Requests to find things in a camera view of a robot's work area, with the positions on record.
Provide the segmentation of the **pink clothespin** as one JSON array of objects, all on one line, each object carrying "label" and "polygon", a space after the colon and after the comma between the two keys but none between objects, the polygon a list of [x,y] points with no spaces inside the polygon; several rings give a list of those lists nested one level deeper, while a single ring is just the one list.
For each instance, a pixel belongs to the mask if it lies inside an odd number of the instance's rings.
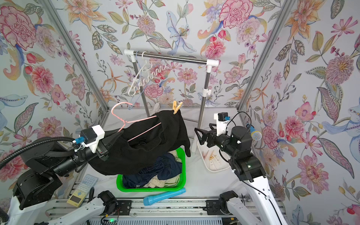
[{"label": "pink clothespin", "polygon": [[208,155],[209,151],[203,151],[202,152],[202,158],[205,160],[207,155]]}]

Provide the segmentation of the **tan wooden clothespin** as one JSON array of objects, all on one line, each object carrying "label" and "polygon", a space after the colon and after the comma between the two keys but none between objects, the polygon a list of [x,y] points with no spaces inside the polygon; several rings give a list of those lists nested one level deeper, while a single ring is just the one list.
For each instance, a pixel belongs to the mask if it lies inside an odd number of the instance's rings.
[{"label": "tan wooden clothespin", "polygon": [[214,159],[214,152],[212,152],[209,156],[209,161],[213,160]]}]

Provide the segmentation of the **pink hanger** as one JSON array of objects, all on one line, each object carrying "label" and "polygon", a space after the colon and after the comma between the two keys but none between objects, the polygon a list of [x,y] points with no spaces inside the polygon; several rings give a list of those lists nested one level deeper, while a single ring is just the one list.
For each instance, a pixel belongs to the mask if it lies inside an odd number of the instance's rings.
[{"label": "pink hanger", "polygon": [[[128,106],[133,106],[133,104],[132,104],[132,103],[129,103],[129,102],[120,102],[120,103],[115,104],[115,105],[111,108],[111,114],[112,114],[113,116],[115,116],[117,119],[119,119],[121,122],[123,122],[123,126],[118,130],[118,132],[121,132],[121,131],[125,128],[125,126],[126,126],[127,124],[132,124],[132,123],[136,123],[136,122],[143,122],[143,121],[150,120],[150,119],[154,119],[154,118],[157,117],[157,116],[149,116],[149,117],[146,117],[146,118],[144,118],[144,119],[133,120],[133,121],[124,120],[124,119],[122,119],[121,117],[119,117],[118,115],[116,115],[115,112],[114,112],[114,110],[116,109],[116,107],[118,107],[118,106],[120,106],[120,105],[123,105],[123,104],[126,104],[126,105],[128,105]],[[132,140],[134,140],[134,139],[136,139],[136,138],[144,135],[145,133],[151,131],[152,129],[154,129],[154,128],[158,127],[158,126],[160,126],[161,124],[162,124],[162,123],[159,122],[158,124],[156,124],[156,125],[152,126],[151,128],[145,130],[144,132],[140,133],[139,135],[137,135],[137,136],[129,139],[128,142],[130,142],[130,141],[132,141]]]}]

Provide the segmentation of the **black shorts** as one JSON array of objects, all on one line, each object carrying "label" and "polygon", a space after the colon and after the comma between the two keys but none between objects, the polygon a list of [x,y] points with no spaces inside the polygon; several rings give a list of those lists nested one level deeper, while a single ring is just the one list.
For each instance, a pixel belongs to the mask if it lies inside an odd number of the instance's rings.
[{"label": "black shorts", "polygon": [[[181,111],[173,114],[164,110],[154,116],[157,117],[123,129],[122,136],[109,150],[108,159],[94,158],[89,162],[90,166],[103,175],[131,175],[154,165],[158,157],[181,146],[184,146],[186,156],[190,157],[190,140]],[[159,122],[162,123],[160,126],[128,142]]]}]

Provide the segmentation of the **navy blue shorts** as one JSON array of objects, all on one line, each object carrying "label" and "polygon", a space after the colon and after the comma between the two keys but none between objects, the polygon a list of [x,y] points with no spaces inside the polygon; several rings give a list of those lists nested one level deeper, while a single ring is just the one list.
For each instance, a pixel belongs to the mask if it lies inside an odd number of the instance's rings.
[{"label": "navy blue shorts", "polygon": [[137,174],[124,175],[124,188],[172,188],[180,181],[182,161],[171,153],[158,157],[155,164]]}]

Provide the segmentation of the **beige shorts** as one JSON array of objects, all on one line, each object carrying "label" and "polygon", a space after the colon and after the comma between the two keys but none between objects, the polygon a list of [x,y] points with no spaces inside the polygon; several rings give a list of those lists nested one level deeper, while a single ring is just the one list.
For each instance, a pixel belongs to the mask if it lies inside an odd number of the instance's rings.
[{"label": "beige shorts", "polygon": [[171,188],[178,184],[182,173],[182,160],[176,152],[166,153],[158,157],[150,170],[154,173],[144,188]]}]

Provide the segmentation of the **white hanger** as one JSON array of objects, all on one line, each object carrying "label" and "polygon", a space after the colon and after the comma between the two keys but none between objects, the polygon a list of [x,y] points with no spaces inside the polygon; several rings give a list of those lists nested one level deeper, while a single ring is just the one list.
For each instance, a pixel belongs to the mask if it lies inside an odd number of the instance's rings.
[{"label": "white hanger", "polygon": [[157,77],[157,75],[160,72],[163,72],[166,70],[166,66],[159,66],[154,71],[152,69],[154,68],[154,64],[148,60],[144,59],[144,54],[146,51],[142,52],[141,58],[144,60],[143,66],[140,68],[140,70],[136,73],[135,77],[132,80],[132,83],[130,85],[130,88],[128,90],[128,95],[130,97],[134,97],[138,91],[142,87],[145,87],[149,81]]}]

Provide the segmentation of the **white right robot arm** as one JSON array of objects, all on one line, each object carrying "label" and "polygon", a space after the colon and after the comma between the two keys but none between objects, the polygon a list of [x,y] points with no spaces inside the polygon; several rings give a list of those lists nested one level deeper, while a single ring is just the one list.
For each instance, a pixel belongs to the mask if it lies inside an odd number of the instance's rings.
[{"label": "white right robot arm", "polygon": [[220,194],[219,204],[224,214],[232,214],[242,225],[285,225],[285,220],[273,194],[260,160],[251,153],[253,127],[247,124],[245,127],[235,126],[231,135],[217,135],[214,128],[206,131],[195,128],[195,133],[201,145],[207,147],[217,146],[221,152],[230,158],[228,163],[232,172],[256,204],[258,216],[255,216],[241,201],[234,191]]}]

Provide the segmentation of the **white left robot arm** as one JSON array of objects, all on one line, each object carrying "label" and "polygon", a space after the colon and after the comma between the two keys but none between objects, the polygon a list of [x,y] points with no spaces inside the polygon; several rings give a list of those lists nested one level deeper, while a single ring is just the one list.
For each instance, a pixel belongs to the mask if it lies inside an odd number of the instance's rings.
[{"label": "white left robot arm", "polygon": [[[78,156],[72,149],[64,149],[60,141],[77,143],[77,140],[71,137],[44,137],[26,145],[1,161],[1,168],[4,168],[11,160],[36,149],[33,157],[46,156],[50,158],[64,158],[59,163],[60,172],[55,171],[56,164],[45,166],[44,170],[35,171],[34,166],[22,174],[13,190],[13,196],[10,202],[8,212],[1,210],[1,224],[3,225],[30,225],[35,224],[41,209],[45,207],[51,199],[55,190],[62,182],[60,175],[66,175],[79,167],[77,164]],[[58,219],[50,220],[48,225],[80,225],[87,220],[103,215],[104,217],[116,212],[119,208],[116,198],[110,191],[101,192],[96,198],[92,199],[85,206],[66,214]]]}]

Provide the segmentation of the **white tray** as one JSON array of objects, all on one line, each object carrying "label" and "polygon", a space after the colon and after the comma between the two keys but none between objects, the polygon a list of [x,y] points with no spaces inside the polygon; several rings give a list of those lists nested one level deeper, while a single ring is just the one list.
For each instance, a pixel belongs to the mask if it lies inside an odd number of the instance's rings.
[{"label": "white tray", "polygon": [[213,146],[208,148],[206,144],[207,142],[205,142],[204,145],[201,145],[199,141],[197,141],[196,144],[206,169],[212,173],[229,169],[230,165],[224,159],[229,160],[230,158],[226,155],[221,157],[218,147]]}]

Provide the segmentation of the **green plastic basket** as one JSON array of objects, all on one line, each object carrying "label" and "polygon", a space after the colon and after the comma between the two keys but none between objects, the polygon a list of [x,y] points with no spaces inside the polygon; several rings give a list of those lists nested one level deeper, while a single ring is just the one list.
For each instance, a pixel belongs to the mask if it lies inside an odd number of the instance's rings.
[{"label": "green plastic basket", "polygon": [[118,175],[116,180],[116,186],[118,190],[121,192],[163,192],[163,191],[177,191],[182,189],[185,186],[186,183],[186,157],[185,152],[182,148],[178,148],[175,151],[178,154],[178,157],[182,160],[182,174],[180,175],[180,181],[179,183],[174,187],[163,187],[163,188],[132,188],[132,189],[126,189],[123,186],[122,183],[122,177],[123,175]]}]

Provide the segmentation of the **blue toy microphone on stand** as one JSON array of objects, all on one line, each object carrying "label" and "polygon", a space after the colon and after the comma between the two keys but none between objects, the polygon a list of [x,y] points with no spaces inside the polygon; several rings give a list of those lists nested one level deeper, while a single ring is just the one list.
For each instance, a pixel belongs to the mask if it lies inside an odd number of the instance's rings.
[{"label": "blue toy microphone on stand", "polygon": [[260,141],[263,137],[262,133],[256,130],[252,125],[248,124],[248,129],[250,131],[250,135],[254,141]]}]

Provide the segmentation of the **grey remote calculator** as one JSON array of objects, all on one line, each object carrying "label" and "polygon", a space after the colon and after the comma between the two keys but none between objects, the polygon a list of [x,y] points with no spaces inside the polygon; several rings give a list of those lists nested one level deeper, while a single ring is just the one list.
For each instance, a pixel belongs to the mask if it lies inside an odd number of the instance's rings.
[{"label": "grey remote calculator", "polygon": [[97,181],[98,181],[97,177],[94,177],[89,174],[85,175],[82,181],[80,182],[80,184],[78,185],[78,187],[73,192],[73,194],[67,200],[67,203],[74,207],[80,207],[84,199],[89,194],[91,188],[95,186]]}]

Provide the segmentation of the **teal flashlight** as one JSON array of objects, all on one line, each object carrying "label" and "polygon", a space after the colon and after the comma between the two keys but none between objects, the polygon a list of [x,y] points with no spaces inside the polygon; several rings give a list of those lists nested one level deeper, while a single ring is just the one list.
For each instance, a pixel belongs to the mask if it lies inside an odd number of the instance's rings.
[{"label": "teal flashlight", "polygon": [[177,197],[179,195],[184,194],[185,192],[186,192],[186,189],[182,188],[177,191],[168,191],[168,192],[164,192],[164,193],[158,194],[158,195],[147,196],[143,199],[143,204],[144,204],[144,206],[150,206],[157,202],[160,202],[160,201],[172,198],[172,197]]}]

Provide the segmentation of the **steel clothes rack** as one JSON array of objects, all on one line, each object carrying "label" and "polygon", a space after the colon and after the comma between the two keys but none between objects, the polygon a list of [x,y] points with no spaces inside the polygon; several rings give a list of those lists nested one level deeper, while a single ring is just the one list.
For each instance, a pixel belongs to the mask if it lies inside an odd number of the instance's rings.
[{"label": "steel clothes rack", "polygon": [[206,77],[205,77],[205,82],[204,82],[204,86],[202,89],[202,92],[200,94],[201,96],[201,104],[200,104],[200,112],[199,112],[199,116],[197,120],[191,120],[188,118],[185,118],[184,120],[186,121],[192,121],[197,123],[197,128],[200,128],[202,125],[202,121],[203,121],[203,113],[205,110],[205,105],[206,105],[206,98],[208,96],[211,95],[211,90],[209,90],[209,81],[210,81],[210,76],[211,76],[211,72],[212,69],[214,67],[218,67],[219,66],[219,61],[218,60],[204,60],[204,59],[197,59],[197,58],[191,58],[191,57],[182,57],[182,56],[173,56],[173,55],[166,55],[166,54],[160,54],[160,53],[150,53],[147,51],[144,51],[143,53],[139,53],[138,51],[134,51],[134,50],[124,50],[124,54],[126,56],[130,57],[130,60],[133,64],[134,70],[136,72],[136,77],[135,77],[135,82],[139,82],[140,79],[140,73],[141,71],[143,71],[143,68],[139,69],[137,66],[138,60],[137,60],[137,56],[141,55],[144,58],[149,58],[149,59],[160,59],[160,60],[169,60],[169,61],[174,61],[174,62],[182,62],[182,63],[193,63],[193,64],[199,64],[199,65],[204,65],[206,67]]}]

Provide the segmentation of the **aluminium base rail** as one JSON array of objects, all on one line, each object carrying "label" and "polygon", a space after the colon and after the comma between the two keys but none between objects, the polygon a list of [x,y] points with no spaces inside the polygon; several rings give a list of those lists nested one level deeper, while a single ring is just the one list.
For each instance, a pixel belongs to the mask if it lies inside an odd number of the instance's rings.
[{"label": "aluminium base rail", "polygon": [[[231,213],[224,214],[221,211],[220,203],[215,198],[169,198],[153,205],[145,206],[143,198],[117,198],[118,207],[114,210],[112,216],[119,218],[234,218],[236,216]],[[256,205],[252,201],[245,201],[240,203],[254,214],[259,220],[260,214]],[[67,203],[67,199],[52,200],[47,203],[45,215],[48,219],[55,219],[65,216],[74,210],[79,209]]]}]

